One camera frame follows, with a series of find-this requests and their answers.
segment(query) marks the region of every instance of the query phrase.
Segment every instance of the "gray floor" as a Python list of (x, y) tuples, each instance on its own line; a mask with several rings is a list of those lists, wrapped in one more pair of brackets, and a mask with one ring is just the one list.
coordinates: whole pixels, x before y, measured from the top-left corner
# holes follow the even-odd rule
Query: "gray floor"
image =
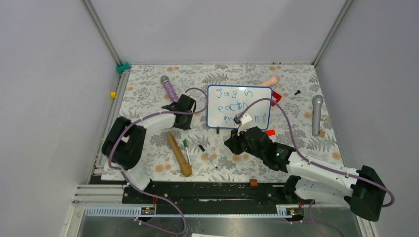
[[(355, 216), (347, 209), (313, 208), (315, 220), (330, 222), (338, 227), (346, 237), (362, 236)], [(183, 237), (192, 233), (226, 237), (320, 237), (311, 223), (283, 224), (284, 219), (271, 218), (187, 218), (188, 230)], [(179, 231), (183, 228), (180, 218), (154, 218), (151, 224)], [(318, 224), (320, 229), (330, 237), (339, 237), (335, 230)], [(133, 218), (126, 217), (92, 217), (86, 216), (82, 221), (79, 237), (170, 237), (147, 226), (139, 226)]]

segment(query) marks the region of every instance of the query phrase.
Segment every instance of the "whiteboard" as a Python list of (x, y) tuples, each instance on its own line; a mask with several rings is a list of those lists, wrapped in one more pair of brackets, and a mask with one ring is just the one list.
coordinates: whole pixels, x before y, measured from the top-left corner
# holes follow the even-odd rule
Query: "whiteboard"
[[(247, 106), (261, 98), (271, 98), (272, 89), (265, 86), (208, 86), (208, 127), (237, 128), (234, 116), (241, 113)], [(271, 113), (270, 101), (260, 101), (252, 106), (247, 113), (251, 116), (251, 127), (267, 129)]]

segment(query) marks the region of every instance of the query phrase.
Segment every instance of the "robotic arm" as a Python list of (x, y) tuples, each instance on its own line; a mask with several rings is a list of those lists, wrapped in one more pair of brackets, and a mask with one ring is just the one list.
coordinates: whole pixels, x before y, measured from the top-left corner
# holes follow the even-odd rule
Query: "robotic arm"
[(230, 138), (224, 144), (236, 155), (249, 153), (260, 158), (270, 169), (290, 174), (283, 188), (290, 199), (315, 199), (340, 204), (364, 219), (378, 221), (385, 191), (349, 177), (350, 174), (361, 176), (384, 186), (374, 169), (363, 166), (361, 170), (357, 170), (315, 161), (328, 169), (346, 173), (336, 174), (302, 159), (293, 147), (272, 142), (258, 127), (248, 128), (251, 122), (249, 115), (244, 114), (240, 120), (236, 117), (235, 122), (239, 124), (239, 128), (231, 131)]

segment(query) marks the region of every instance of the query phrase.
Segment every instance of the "whiteboard blue frame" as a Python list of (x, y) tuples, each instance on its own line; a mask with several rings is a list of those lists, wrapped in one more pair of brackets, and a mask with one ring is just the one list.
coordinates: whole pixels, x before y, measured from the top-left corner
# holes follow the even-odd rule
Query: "whiteboard blue frame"
[[(209, 88), (210, 88), (210, 86), (212, 86), (212, 85), (215, 85), (215, 86), (225, 86), (225, 87), (255, 87), (255, 88), (269, 88), (269, 89), (271, 89), (271, 98), (270, 99), (272, 99), (272, 94), (273, 94), (273, 89), (272, 88), (270, 88), (270, 87), (268, 87), (268, 86), (255, 86), (255, 85), (218, 85), (218, 84), (211, 84), (211, 85), (208, 85), (207, 86), (207, 96), (208, 96), (208, 99), (210, 98), (210, 96), (209, 96), (209, 92), (210, 92), (210, 90), (209, 90)], [(271, 103), (272, 102), (269, 102), (269, 115), (268, 115), (268, 124), (266, 125), (266, 128), (260, 128), (260, 130), (267, 130), (268, 128), (269, 128), (269, 122), (270, 122), (270, 119), (271, 119)], [(208, 126), (208, 106), (207, 106), (207, 127), (211, 127), (211, 126)], [(226, 129), (234, 129), (234, 128), (230, 128), (230, 127), (219, 127), (219, 128), (226, 128)]]

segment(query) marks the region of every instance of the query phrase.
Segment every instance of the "purple glitter microphone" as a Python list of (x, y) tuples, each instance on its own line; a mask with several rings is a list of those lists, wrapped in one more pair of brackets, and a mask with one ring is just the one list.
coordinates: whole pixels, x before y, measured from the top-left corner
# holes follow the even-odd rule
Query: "purple glitter microphone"
[(166, 92), (168, 93), (168, 95), (170, 97), (170, 100), (172, 102), (177, 102), (177, 100), (179, 100), (179, 98), (177, 97), (176, 92), (174, 91), (174, 88), (169, 81), (169, 77), (168, 76), (162, 76), (162, 78), (160, 78), (160, 81), (162, 82), (163, 87), (165, 88)]

